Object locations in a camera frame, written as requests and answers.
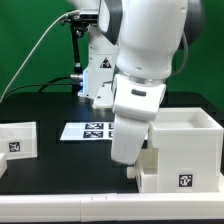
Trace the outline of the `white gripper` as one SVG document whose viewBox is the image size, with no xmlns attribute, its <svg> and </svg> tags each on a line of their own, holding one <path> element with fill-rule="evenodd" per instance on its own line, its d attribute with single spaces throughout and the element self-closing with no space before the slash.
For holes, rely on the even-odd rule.
<svg viewBox="0 0 224 224">
<path fill-rule="evenodd" d="M 139 84 L 117 74 L 113 82 L 113 161 L 136 162 L 151 121 L 154 121 L 166 90 L 165 84 Z"/>
</svg>

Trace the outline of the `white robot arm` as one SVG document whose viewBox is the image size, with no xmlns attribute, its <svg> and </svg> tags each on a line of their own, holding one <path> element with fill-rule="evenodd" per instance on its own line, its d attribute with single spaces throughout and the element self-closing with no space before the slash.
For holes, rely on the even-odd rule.
<svg viewBox="0 0 224 224">
<path fill-rule="evenodd" d="M 202 0 L 67 0 L 98 11 L 98 29 L 118 46 L 111 83 L 111 159 L 131 165 L 173 76 L 173 56 L 194 43 L 205 24 Z"/>
</svg>

